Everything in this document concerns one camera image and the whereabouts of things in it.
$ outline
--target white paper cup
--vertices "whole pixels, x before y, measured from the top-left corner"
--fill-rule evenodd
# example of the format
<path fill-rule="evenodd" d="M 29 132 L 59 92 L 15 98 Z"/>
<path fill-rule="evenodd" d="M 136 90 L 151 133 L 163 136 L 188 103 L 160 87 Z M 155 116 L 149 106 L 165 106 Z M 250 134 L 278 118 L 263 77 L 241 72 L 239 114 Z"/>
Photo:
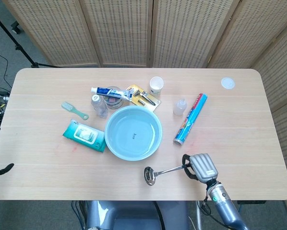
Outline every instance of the white paper cup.
<path fill-rule="evenodd" d="M 164 81 L 161 77 L 153 77 L 150 80 L 150 92 L 151 94 L 161 93 L 162 88 L 164 87 Z"/>

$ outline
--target gray carpet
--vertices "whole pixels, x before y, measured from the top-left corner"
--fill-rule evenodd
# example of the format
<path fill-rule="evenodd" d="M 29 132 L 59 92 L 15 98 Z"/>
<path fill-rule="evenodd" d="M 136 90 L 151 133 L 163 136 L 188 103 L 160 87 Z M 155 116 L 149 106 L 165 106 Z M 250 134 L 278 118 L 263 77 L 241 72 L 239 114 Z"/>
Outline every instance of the gray carpet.
<path fill-rule="evenodd" d="M 0 20 L 8 29 L 15 21 L 1 1 Z M 34 61 L 47 64 L 23 31 L 21 34 L 13 35 Z M 29 68 L 31 64 L 20 51 L 14 49 L 14 43 L 1 28 L 0 54 L 9 60 L 6 80 L 12 85 L 16 73 L 23 68 Z M 6 62 L 0 58 L 0 87 L 9 89 L 2 78 L 5 67 Z M 190 216 L 195 222 L 193 202 L 189 203 L 189 208 Z M 211 208 L 215 217 L 219 218 L 213 206 Z M 244 205 L 241 215 L 252 230 L 287 230 L 287 210 L 282 201 L 268 201 L 264 205 Z M 202 222 L 203 230 L 224 229 L 206 216 L 202 217 Z M 0 201 L 0 230 L 2 229 L 79 230 L 80 226 L 71 210 L 70 201 Z"/>

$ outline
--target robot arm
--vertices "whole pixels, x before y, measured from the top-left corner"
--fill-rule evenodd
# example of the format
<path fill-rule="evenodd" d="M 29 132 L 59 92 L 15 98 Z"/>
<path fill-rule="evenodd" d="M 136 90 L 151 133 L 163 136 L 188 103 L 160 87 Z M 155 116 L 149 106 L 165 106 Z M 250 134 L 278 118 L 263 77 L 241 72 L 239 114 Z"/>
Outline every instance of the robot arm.
<path fill-rule="evenodd" d="M 216 180 L 218 171 L 210 156 L 207 153 L 193 156 L 185 154 L 182 159 L 183 165 L 185 165 L 185 160 L 189 161 L 191 168 L 195 172 L 195 174 L 192 174 L 188 168 L 184 168 L 188 177 L 207 185 L 203 207 L 206 205 L 208 196 L 210 196 L 225 225 L 236 230 L 249 230 L 232 203 L 224 186 Z"/>

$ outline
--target wet wipes package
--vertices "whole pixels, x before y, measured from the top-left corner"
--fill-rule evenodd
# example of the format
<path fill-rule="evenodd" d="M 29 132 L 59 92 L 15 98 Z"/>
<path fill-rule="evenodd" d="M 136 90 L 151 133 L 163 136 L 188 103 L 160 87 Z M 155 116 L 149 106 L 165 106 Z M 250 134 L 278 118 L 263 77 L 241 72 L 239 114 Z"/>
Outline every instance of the wet wipes package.
<path fill-rule="evenodd" d="M 104 132 L 71 120 L 63 136 L 90 147 L 99 152 L 103 152 L 106 147 Z"/>

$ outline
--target small plastic bottle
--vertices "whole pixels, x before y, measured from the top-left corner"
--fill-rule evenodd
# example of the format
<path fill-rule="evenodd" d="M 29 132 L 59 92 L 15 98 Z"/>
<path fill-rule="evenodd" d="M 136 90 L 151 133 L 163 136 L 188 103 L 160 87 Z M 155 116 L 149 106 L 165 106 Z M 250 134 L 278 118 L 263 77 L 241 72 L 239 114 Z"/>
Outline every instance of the small plastic bottle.
<path fill-rule="evenodd" d="M 173 113 L 177 116 L 182 116 L 185 109 L 186 109 L 186 101 L 185 99 L 182 99 L 174 104 Z"/>
<path fill-rule="evenodd" d="M 97 115 L 101 118 L 106 118 L 108 116 L 108 109 L 103 97 L 99 95 L 93 95 L 91 98 L 91 104 L 97 112 Z"/>

